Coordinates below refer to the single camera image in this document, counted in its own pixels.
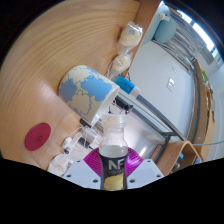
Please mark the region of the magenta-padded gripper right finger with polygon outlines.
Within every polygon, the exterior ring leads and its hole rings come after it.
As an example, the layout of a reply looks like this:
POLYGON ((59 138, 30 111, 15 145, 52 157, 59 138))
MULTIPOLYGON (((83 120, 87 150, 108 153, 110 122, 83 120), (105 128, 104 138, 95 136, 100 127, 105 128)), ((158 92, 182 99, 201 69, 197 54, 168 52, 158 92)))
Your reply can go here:
POLYGON ((143 159, 129 148, 126 158, 126 181, 128 189, 141 188, 163 178, 164 175, 151 159, 143 159))

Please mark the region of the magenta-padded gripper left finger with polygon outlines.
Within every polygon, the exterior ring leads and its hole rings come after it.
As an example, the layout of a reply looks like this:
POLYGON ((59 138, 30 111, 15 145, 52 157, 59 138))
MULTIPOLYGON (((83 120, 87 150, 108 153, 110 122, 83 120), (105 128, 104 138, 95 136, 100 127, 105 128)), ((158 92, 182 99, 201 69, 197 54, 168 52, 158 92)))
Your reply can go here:
POLYGON ((63 175, 68 180, 83 188, 101 188, 102 162, 99 150, 92 150, 84 159, 76 159, 63 175))

